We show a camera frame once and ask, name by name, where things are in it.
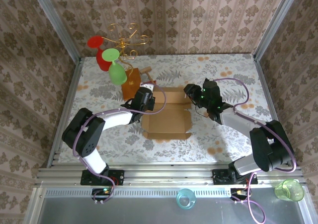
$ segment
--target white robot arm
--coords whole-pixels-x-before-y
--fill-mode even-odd
[[[152,96],[154,85],[142,84],[137,91],[135,97],[128,100],[124,105],[125,108],[135,111],[153,110],[155,98]],[[82,108],[75,115],[66,130],[63,132],[62,140],[73,148],[75,138],[84,124],[84,122],[92,116],[92,112],[86,108]],[[139,121],[142,114],[134,111],[118,111],[107,114],[102,113],[94,117],[87,125],[87,130],[83,131],[76,145],[76,151],[82,157],[92,171],[97,174],[104,174],[108,165],[101,158],[97,150],[101,132],[109,128],[128,125]]]

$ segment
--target tabletop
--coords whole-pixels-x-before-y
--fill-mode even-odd
[[[202,86],[205,78],[237,78],[250,93],[249,102],[238,110],[257,119],[271,120],[250,54],[137,56],[131,63],[139,69],[151,66],[150,75],[161,87],[185,87],[189,83]],[[146,75],[141,78],[149,80]],[[219,81],[218,86],[223,101],[229,104],[246,99],[245,89],[235,81]],[[83,107],[96,113],[119,108],[123,103],[121,86],[111,83],[95,57],[85,58],[69,121]],[[197,109],[197,113],[194,108],[192,105],[190,109],[192,135],[187,140],[148,140],[142,135],[141,124],[134,123],[103,131],[97,149],[107,163],[228,162],[251,154],[247,137],[204,117],[204,109]],[[65,143],[59,162],[77,162]]]

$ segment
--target green glass cup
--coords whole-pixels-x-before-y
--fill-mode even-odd
[[[299,202],[304,198],[305,192],[299,182],[294,179],[286,179],[275,188],[275,195],[284,201]]]
[[[127,81],[125,69],[120,64],[115,62],[115,60],[118,59],[119,56],[120,53],[117,49],[106,49],[102,53],[102,58],[105,61],[112,62],[109,67],[108,73],[110,80],[114,85],[122,85]]]

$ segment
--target aluminum frame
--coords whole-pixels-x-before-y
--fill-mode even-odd
[[[281,0],[279,3],[273,18],[254,52],[256,60],[260,61],[293,2],[294,0]]]
[[[116,187],[116,190],[118,191],[136,189],[139,189],[140,191],[160,189],[171,190],[180,187],[196,190],[213,190],[215,188],[242,188],[244,186],[213,185],[212,169],[227,168],[228,166],[225,163],[111,164],[110,167],[111,169],[125,170],[124,185]],[[84,167],[80,163],[60,163],[51,168],[39,169],[36,186],[33,189],[24,223],[37,223],[47,190],[60,188],[60,190],[78,190],[80,192],[81,190],[87,191],[87,189],[103,187],[81,186],[80,177],[83,169]],[[274,187],[287,178],[297,179],[305,189],[305,197],[299,202],[303,219],[307,224],[318,223],[316,211],[306,187],[306,180],[299,167],[293,173],[282,173],[273,170],[268,173],[260,172],[257,177],[259,184],[252,185],[251,187],[253,189]],[[74,197],[81,197],[79,192],[74,192]]]
[[[48,158],[48,162],[46,167],[50,168],[54,159],[54,155],[57,151],[60,150],[60,148],[62,147],[63,141],[62,141],[62,133],[64,132],[65,128],[67,127],[67,124],[69,122],[69,118],[70,118],[70,114],[71,114],[71,110],[72,110],[72,104],[75,98],[75,94],[76,94],[76,90],[77,90],[77,86],[80,80],[80,75],[81,75],[81,71],[83,69],[83,65],[85,62],[85,58],[81,59],[80,62],[78,63],[78,65],[75,67],[74,70],[74,74],[72,77],[72,81],[70,84],[70,88],[64,103],[64,107],[63,107],[63,111],[61,114],[61,118],[59,121],[59,125],[57,127],[55,136],[54,136],[54,140],[53,140],[53,144],[52,144],[52,148],[51,148],[51,152],[50,152],[50,156]]]
[[[44,13],[46,14],[49,21],[51,22],[53,28],[57,32],[62,43],[64,44],[70,57],[72,58],[74,63],[77,64],[80,61],[80,53],[78,52],[69,32],[64,27],[60,17],[55,11],[54,6],[51,3],[51,0],[38,0],[38,1]]]
[[[260,84],[262,85],[262,88],[264,90],[265,99],[266,99],[267,104],[268,104],[268,109],[269,109],[270,115],[272,116],[272,119],[278,121],[277,113],[276,113],[276,110],[274,107],[274,102],[273,102],[272,97],[269,93],[267,82],[266,82],[262,67],[260,66],[259,60],[254,58],[254,64],[255,64],[255,67],[256,67],[256,70],[258,73]]]

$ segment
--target open cardboard box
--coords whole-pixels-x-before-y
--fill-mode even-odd
[[[191,108],[191,100],[186,97],[182,87],[163,87],[166,95],[165,108],[155,115],[143,115],[143,135],[147,139],[159,140],[186,140],[191,136],[187,131],[191,128],[191,114],[186,109]],[[163,93],[154,88],[156,98],[154,112],[158,111],[163,103]]]

